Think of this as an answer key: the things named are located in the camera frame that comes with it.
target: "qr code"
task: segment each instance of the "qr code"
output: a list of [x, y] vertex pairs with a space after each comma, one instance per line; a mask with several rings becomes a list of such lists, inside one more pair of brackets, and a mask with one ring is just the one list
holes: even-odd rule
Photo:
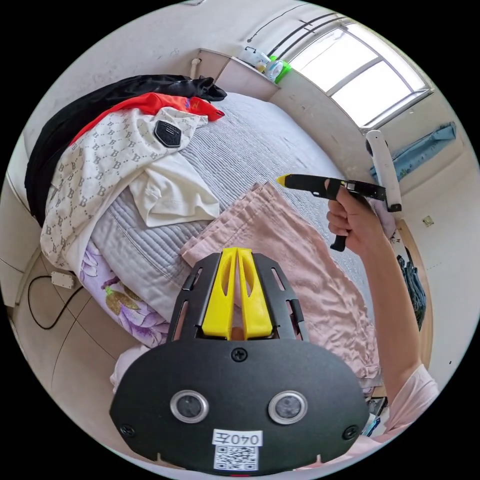
[[259, 448], [257, 446], [215, 447], [216, 470], [258, 470]]

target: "floor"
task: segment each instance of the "floor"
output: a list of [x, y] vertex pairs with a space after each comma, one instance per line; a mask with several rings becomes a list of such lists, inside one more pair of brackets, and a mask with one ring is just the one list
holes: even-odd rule
[[[127, 447], [109, 416], [113, 399], [110, 375], [119, 355], [138, 342], [85, 289], [75, 295], [55, 327], [38, 327], [29, 310], [28, 285], [52, 271], [61, 270], [40, 254], [13, 311], [12, 327], [20, 348], [45, 390], [80, 428], [118, 452], [145, 460]], [[51, 325], [79, 286], [77, 279], [72, 290], [54, 286], [49, 278], [36, 280], [30, 290], [36, 321]]]

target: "green container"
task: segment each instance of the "green container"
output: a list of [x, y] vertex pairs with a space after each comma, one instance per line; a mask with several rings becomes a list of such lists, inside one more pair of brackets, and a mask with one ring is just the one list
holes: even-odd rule
[[[277, 57], [275, 55], [272, 55], [270, 57], [271, 62], [274, 62], [276, 59]], [[287, 61], [282, 60], [281, 62], [283, 63], [283, 68], [275, 79], [276, 84], [292, 69], [292, 66]]]

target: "person's hand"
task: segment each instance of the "person's hand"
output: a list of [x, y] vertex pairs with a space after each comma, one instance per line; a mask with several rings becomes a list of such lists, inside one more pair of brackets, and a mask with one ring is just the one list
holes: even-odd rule
[[345, 246], [360, 257], [375, 251], [387, 240], [374, 211], [361, 204], [345, 188], [340, 187], [336, 200], [328, 201], [328, 209], [328, 229], [335, 235], [346, 237]]

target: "window frame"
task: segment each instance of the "window frame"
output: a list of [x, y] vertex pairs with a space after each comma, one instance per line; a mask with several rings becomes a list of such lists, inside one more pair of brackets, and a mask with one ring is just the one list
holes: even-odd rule
[[[382, 127], [383, 125], [387, 124], [388, 122], [390, 122], [391, 120], [393, 120], [394, 118], [398, 117], [399, 115], [401, 115], [402, 113], [406, 112], [407, 110], [411, 109], [414, 105], [416, 105], [418, 102], [422, 101], [423, 99], [425, 99], [426, 97], [428, 97], [429, 95], [431, 95], [433, 92], [434, 92], [434, 89], [433, 89], [433, 86], [430, 84], [430, 82], [425, 78], [425, 75], [418, 71], [417, 68], [415, 68], [411, 62], [410, 62], [410, 59], [406, 58], [404, 55], [402, 55], [399, 51], [397, 51], [396, 48], [394, 48], [390, 43], [386, 42], [382, 37], [378, 36], [378, 39], [382, 42], [385, 43], [385, 45], [390, 48], [394, 54], [396, 55], [399, 55], [409, 66], [410, 68], [412, 68], [414, 70], [414, 72], [421, 78], [421, 80], [423, 81], [423, 84], [424, 84], [424, 87], [423, 88], [419, 88], [417, 90], [413, 90], [412, 87], [409, 85], [409, 83], [405, 80], [405, 78], [400, 74], [400, 72], [383, 56], [381, 55], [378, 51], [375, 50], [375, 48], [373, 48], [372, 46], [370, 46], [366, 41], [362, 40], [361, 38], [359, 38], [358, 36], [356, 36], [354, 33], [350, 32], [348, 30], [348, 26], [349, 25], [358, 25], [360, 26], [361, 28], [363, 29], [366, 29], [367, 31], [369, 31], [366, 27], [364, 27], [363, 25], [353, 21], [353, 20], [348, 20], [348, 21], [345, 21], [345, 20], [340, 20], [339, 22], [336, 22], [332, 25], [329, 25], [328, 26], [328, 29], [322, 31], [320, 33], [320, 35], [316, 36], [316, 38], [312, 39], [311, 41], [308, 42], [307, 45], [304, 45], [301, 49], [297, 50], [294, 54], [292, 54], [289, 58], [288, 58], [288, 61], [289, 62], [292, 62], [296, 57], [298, 57], [302, 52], [304, 52], [306, 49], [310, 48], [314, 43], [318, 42], [321, 38], [323, 38], [324, 36], [330, 34], [331, 32], [335, 31], [335, 30], [341, 30], [343, 31], [345, 34], [347, 35], [350, 35], [351, 37], [353, 37], [357, 42], [360, 42], [362, 45], [364, 45], [365, 47], [367, 47], [369, 50], [371, 50], [375, 55], [376, 55], [376, 58], [370, 60], [369, 62], [365, 63], [364, 65], [362, 65], [361, 67], [357, 68], [356, 70], [354, 70], [352, 73], [350, 73], [349, 75], [347, 75], [345, 78], [343, 78], [342, 80], [340, 80], [336, 85], [334, 85], [333, 87], [331, 87], [328, 91], [324, 91], [322, 90], [320, 87], [318, 87], [320, 90], [322, 90], [322, 92], [324, 92], [328, 98], [330, 98], [333, 102], [335, 102], [335, 100], [333, 100], [332, 96], [334, 94], [336, 94], [340, 89], [342, 89], [345, 85], [347, 85], [349, 82], [351, 82], [353, 79], [355, 79], [356, 77], [358, 77], [359, 75], [361, 75], [362, 73], [366, 72], [368, 69], [370, 69], [371, 67], [373, 67], [374, 65], [376, 64], [379, 64], [381, 62], [385, 62], [388, 67], [398, 76], [398, 78], [407, 86], [407, 88], [410, 90], [410, 93], [408, 95], [406, 95], [405, 97], [403, 97], [402, 99], [400, 99], [399, 101], [395, 102], [393, 105], [391, 105], [389, 108], [385, 109], [384, 111], [380, 112], [377, 116], [375, 116], [374, 118], [372, 118], [370, 121], [368, 121], [365, 125], [362, 125], [362, 126], [359, 126], [357, 124], [357, 127], [359, 128], [359, 130], [363, 133], [365, 132], [368, 132], [370, 130], [377, 130], [379, 129], [380, 127]], [[402, 105], [401, 107], [397, 108], [397, 109], [394, 109], [396, 105], [398, 104], [401, 104], [403, 103], [406, 99], [408, 99], [409, 97], [414, 97], [411, 99], [411, 101], [408, 101], [407, 103], [405, 103], [404, 105]], [[335, 102], [335, 104], [338, 106], [338, 108], [340, 108], [343, 112], [345, 112], [345, 114], [351, 119], [350, 115], [342, 108], [340, 107], [340, 105], [338, 105], [337, 102]]]

